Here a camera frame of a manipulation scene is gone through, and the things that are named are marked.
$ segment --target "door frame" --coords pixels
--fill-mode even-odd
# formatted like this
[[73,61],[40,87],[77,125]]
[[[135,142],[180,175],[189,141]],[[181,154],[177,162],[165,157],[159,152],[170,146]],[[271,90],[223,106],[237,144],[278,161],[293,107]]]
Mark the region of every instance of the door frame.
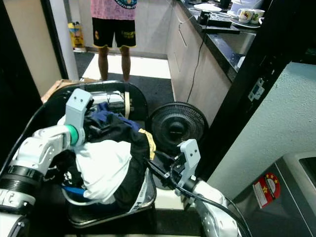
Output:
[[[315,1],[308,1],[310,9]],[[306,14],[306,2],[273,0],[243,65],[229,89],[209,131],[200,146],[201,160],[196,175],[208,180],[270,89],[291,62],[315,63],[308,48],[315,47],[312,14]],[[248,96],[258,79],[264,81],[261,97]]]

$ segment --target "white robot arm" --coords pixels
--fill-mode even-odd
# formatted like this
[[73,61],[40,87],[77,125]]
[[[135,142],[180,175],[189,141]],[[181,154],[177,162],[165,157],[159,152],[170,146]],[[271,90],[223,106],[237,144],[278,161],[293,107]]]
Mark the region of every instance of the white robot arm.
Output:
[[171,157],[166,159],[166,154],[161,154],[149,162],[156,176],[163,184],[175,189],[178,196],[187,197],[183,200],[184,206],[195,207],[207,237],[251,236],[246,223],[228,210],[228,199],[219,190],[194,176],[200,159],[197,141],[189,139],[178,147],[180,154],[174,160]]
[[0,179],[0,236],[20,236],[27,231],[35,204],[35,191],[53,158],[71,146],[84,142],[83,120],[93,103],[90,93],[76,89],[66,104],[66,125],[36,131],[15,153]]

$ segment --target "clothing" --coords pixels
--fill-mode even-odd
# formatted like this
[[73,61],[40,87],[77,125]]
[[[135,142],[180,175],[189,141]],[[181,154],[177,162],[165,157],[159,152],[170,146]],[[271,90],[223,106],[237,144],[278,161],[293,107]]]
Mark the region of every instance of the clothing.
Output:
[[106,203],[125,178],[131,144],[104,140],[75,147],[76,164],[87,188],[83,196]]
[[108,111],[107,102],[100,103],[92,107],[90,109],[90,112],[85,116],[85,122],[95,122],[96,126],[100,127],[103,126],[103,123],[107,122],[107,116],[110,114],[117,116],[120,120],[122,120],[126,125],[132,127],[135,131],[139,131],[139,129],[141,128],[138,123],[123,117],[123,115],[115,114],[111,111]]
[[149,150],[150,150],[150,160],[154,160],[155,157],[155,151],[156,151],[156,144],[154,142],[153,136],[151,133],[147,132],[144,129],[139,129],[138,132],[144,133],[147,137],[148,144],[149,144]]
[[91,0],[92,18],[135,20],[137,0]]
[[95,47],[105,46],[112,48],[113,37],[117,46],[135,47],[135,21],[134,20],[105,20],[92,18],[93,25],[93,44]]
[[147,136],[133,130],[113,114],[107,116],[107,122],[97,126],[94,122],[85,121],[84,130],[88,142],[113,140],[131,143],[132,160],[127,175],[114,193],[118,206],[129,210],[135,203],[145,178],[147,160],[150,157]]
[[[89,115],[86,115],[84,130],[86,141],[90,142],[90,145],[99,143],[98,149],[100,149],[100,152],[97,153],[97,156],[98,159],[100,159],[100,162],[102,162],[102,158],[105,160],[108,159],[108,151],[103,146],[100,146],[100,144],[102,144],[100,142],[112,140],[116,142],[125,141],[130,143],[130,154],[132,158],[129,162],[126,176],[118,188],[114,191],[113,195],[109,197],[108,200],[105,200],[104,198],[102,202],[106,204],[106,206],[114,205],[123,211],[130,210],[134,206],[143,186],[145,171],[147,169],[147,160],[150,157],[150,148],[147,136],[143,133],[137,132],[130,125],[120,120],[117,115],[112,113],[107,115],[106,121],[98,122],[90,119]],[[52,168],[49,169],[45,177],[46,180],[57,184],[63,184],[66,187],[64,189],[68,191],[68,187],[73,187],[82,189],[83,192],[86,192],[87,187],[85,186],[81,173],[76,165],[76,160],[77,157],[74,152],[63,151],[54,158]],[[104,162],[104,165],[98,167],[100,174],[106,172],[106,170],[110,167],[111,162],[108,164]],[[81,165],[80,170],[84,170],[88,167],[89,166]],[[80,196],[78,192],[76,193],[77,194],[73,195],[74,200],[79,202],[89,201]]]

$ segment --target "pink shirt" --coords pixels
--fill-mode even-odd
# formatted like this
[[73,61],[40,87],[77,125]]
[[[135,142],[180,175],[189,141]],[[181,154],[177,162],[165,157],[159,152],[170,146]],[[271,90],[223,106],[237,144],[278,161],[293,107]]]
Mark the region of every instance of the pink shirt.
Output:
[[137,0],[91,0],[91,16],[100,19],[135,20]]

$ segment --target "light blue wall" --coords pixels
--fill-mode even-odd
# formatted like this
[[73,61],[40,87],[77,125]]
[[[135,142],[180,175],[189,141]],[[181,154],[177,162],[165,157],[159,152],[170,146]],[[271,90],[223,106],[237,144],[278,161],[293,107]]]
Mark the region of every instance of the light blue wall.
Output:
[[286,153],[316,150],[316,66],[290,63],[208,183],[234,198]]

